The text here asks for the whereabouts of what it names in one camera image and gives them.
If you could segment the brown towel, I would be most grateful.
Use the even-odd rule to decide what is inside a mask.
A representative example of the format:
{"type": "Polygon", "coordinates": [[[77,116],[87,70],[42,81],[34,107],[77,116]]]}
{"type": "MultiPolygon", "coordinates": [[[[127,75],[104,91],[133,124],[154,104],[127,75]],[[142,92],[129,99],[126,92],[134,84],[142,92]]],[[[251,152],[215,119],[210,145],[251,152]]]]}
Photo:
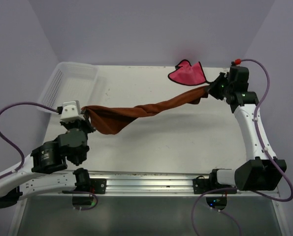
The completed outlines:
{"type": "Polygon", "coordinates": [[[163,111],[174,109],[185,104],[197,105],[207,98],[205,86],[182,93],[167,101],[155,104],[138,105],[131,108],[109,108],[99,105],[82,107],[91,125],[101,134],[116,135],[138,118],[153,117],[163,111]]]}

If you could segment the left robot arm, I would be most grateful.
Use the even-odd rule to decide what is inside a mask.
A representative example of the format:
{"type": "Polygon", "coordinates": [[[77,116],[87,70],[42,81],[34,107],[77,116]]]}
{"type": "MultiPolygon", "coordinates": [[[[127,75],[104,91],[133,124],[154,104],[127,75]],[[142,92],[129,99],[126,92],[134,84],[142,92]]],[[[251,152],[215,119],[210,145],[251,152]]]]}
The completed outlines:
{"type": "Polygon", "coordinates": [[[67,161],[79,166],[87,159],[88,134],[94,128],[86,115],[60,124],[66,132],[34,149],[20,169],[12,166],[0,172],[0,209],[43,193],[92,193],[88,170],[63,171],[67,161]]]}

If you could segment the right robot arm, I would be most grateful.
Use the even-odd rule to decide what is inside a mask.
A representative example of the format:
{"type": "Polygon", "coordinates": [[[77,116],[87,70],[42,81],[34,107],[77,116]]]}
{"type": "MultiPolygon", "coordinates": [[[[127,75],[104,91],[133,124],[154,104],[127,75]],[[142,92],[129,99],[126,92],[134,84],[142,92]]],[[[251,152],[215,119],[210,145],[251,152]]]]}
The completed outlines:
{"type": "Polygon", "coordinates": [[[258,96],[248,91],[249,70],[231,66],[229,72],[220,73],[206,91],[212,97],[225,100],[234,114],[244,141],[246,162],[236,169],[214,169],[208,187],[214,193],[226,185],[240,191],[272,191],[286,171],[285,160],[277,159],[261,121],[258,96]]]}

